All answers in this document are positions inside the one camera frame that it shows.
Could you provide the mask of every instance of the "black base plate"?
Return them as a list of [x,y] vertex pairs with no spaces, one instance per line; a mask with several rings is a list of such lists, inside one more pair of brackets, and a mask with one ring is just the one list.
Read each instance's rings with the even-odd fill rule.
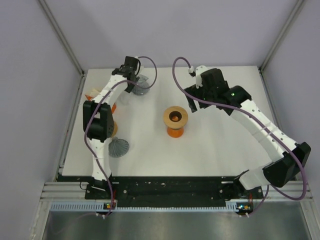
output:
[[[224,207],[230,199],[262,199],[261,187],[241,193],[234,187],[235,176],[111,176],[118,207],[198,208]],[[86,199],[110,199],[105,191],[93,189],[91,176],[62,176],[58,182],[88,182]]]

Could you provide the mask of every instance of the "metal floor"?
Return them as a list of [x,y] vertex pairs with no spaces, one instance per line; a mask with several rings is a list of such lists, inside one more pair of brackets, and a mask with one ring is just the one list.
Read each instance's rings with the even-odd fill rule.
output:
[[[52,212],[53,231],[81,212]],[[235,213],[113,213],[85,216],[58,235],[48,223],[43,240],[308,240],[300,203],[267,202],[250,218]]]

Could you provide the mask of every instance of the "wooden spool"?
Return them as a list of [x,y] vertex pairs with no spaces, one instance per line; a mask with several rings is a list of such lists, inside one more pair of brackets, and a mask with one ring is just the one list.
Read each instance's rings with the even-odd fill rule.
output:
[[111,138],[113,138],[118,132],[118,124],[116,122],[114,122],[114,129],[113,129],[113,133],[111,135]]
[[179,138],[184,134],[184,126],[188,122],[188,113],[180,106],[171,106],[164,111],[164,124],[170,137]]

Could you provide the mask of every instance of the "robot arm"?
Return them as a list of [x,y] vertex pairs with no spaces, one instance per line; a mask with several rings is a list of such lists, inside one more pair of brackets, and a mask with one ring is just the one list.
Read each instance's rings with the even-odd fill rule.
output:
[[[229,116],[243,125],[251,135],[261,144],[270,157],[270,162],[253,170],[247,170],[236,177],[234,183],[238,183],[245,190],[251,190],[255,187],[272,184],[276,187],[283,187],[300,170],[295,160],[289,153],[276,142],[270,134],[274,134],[292,151],[304,167],[311,148],[306,143],[296,143],[293,139],[286,136],[271,120],[269,120],[252,100],[251,95],[241,86],[229,88],[227,81],[224,80],[220,69],[208,69],[205,66],[196,68],[195,73],[192,68],[189,74],[196,79],[196,84],[185,89],[190,95],[201,100],[213,103],[225,104],[240,108],[251,113],[265,127],[261,127],[251,117],[241,111],[230,108],[219,107]],[[197,110],[194,100],[187,97],[192,112]],[[207,108],[209,104],[199,102],[200,108]]]
[[[102,101],[96,116],[94,116],[89,126],[87,137],[89,138],[92,150],[97,156],[97,160],[108,177],[111,175],[111,169],[109,166],[109,155],[107,154],[105,156],[105,146],[109,146],[115,126],[111,108],[123,91],[130,93],[134,88],[133,84],[128,84],[127,82],[119,84],[116,87],[114,87],[114,85],[123,80],[130,80],[136,83],[138,81],[138,72],[136,72],[138,64],[139,60],[137,58],[126,56],[124,64],[112,72],[110,80],[99,95],[91,101],[85,101],[83,103],[83,130],[86,131],[96,107]],[[92,177],[99,181],[106,180],[94,155],[92,155],[92,160]]]

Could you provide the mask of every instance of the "metal frame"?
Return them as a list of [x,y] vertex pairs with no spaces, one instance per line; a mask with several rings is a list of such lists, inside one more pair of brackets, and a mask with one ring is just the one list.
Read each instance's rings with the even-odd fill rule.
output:
[[275,55],[275,53],[278,50],[279,46],[281,45],[281,43],[285,39],[287,33],[289,32],[291,26],[293,25],[293,23],[297,19],[298,15],[301,12],[302,8],[304,7],[305,3],[306,3],[306,0],[297,0],[296,1],[296,3],[294,5],[289,17],[285,21],[281,31],[279,32],[278,37],[276,38],[276,40],[272,44],[272,47],[270,48],[268,54],[266,55],[262,65],[260,67],[261,72],[263,72],[266,69],[266,67],[268,66],[270,60]]
[[[63,34],[61,28],[59,27],[53,13],[51,12],[46,0],[36,0],[44,12],[46,18],[48,19],[50,25],[52,26],[53,31],[56,33],[56,36],[58,40],[60,41],[63,49],[65,50],[66,54],[70,58],[72,64],[78,71],[78,73],[81,76],[79,87],[77,90],[77,94],[72,106],[72,112],[69,118],[69,122],[66,128],[66,134],[65,138],[63,140],[63,143],[60,148],[60,157],[59,157],[59,165],[57,166],[57,169],[55,171],[55,176],[60,172],[61,169],[63,169],[65,157],[67,154],[71,134],[68,134],[71,132],[74,126],[76,114],[78,111],[78,105],[80,102],[80,98],[82,95],[82,90],[85,84],[86,75],[79,64],[74,52],[72,51],[68,41],[66,40],[65,35]],[[293,10],[291,11],[291,14],[289,15],[286,23],[284,24],[283,28],[281,29],[277,39],[275,40],[274,44],[272,45],[271,49],[269,50],[265,60],[263,61],[261,67],[259,68],[260,74],[261,74],[261,81],[265,89],[266,97],[268,99],[271,112],[273,114],[273,118],[275,120],[275,123],[278,125],[278,127],[281,128],[281,123],[278,118],[278,114],[276,112],[276,108],[274,105],[274,101],[272,100],[272,97],[270,95],[269,86],[268,83],[265,81],[263,77],[263,72],[268,66],[270,60],[276,53],[278,47],[283,42],[285,36],[287,35],[288,31],[290,30],[290,27],[294,23],[295,19],[299,15],[300,11],[302,10],[305,0],[297,0]],[[87,183],[81,183],[82,187],[85,188]],[[299,196],[302,191],[302,182],[301,181],[290,181],[288,182],[282,190],[291,195],[291,196]],[[234,199],[232,201],[241,202],[240,199]],[[273,190],[272,188],[269,191],[268,197],[265,200],[266,202],[288,202],[287,198],[280,195],[278,192]],[[43,239],[43,235],[45,232],[46,223],[48,221],[49,212],[52,206],[53,202],[73,202],[73,203],[88,203],[88,202],[100,202],[99,200],[86,200],[85,199],[85,190],[80,188],[79,182],[46,182],[43,187],[43,191],[39,200],[39,205],[37,208],[36,216],[34,219],[34,224],[31,228],[31,234],[30,238],[31,240],[41,240]],[[312,193],[309,189],[307,190],[307,195],[304,200],[301,201],[301,209],[303,211],[303,215],[306,220],[307,227],[309,229],[310,235],[312,239],[314,240],[320,240],[320,217],[316,208],[316,205],[313,201]]]
[[61,28],[59,27],[53,13],[51,12],[46,0],[36,0],[42,9],[44,15],[48,19],[54,33],[56,34],[58,40],[60,41],[65,53],[70,58],[72,64],[74,65],[75,69],[78,71],[78,73],[83,76],[85,71],[81,67],[80,63],[78,62],[74,52],[72,51],[64,33],[62,32]]

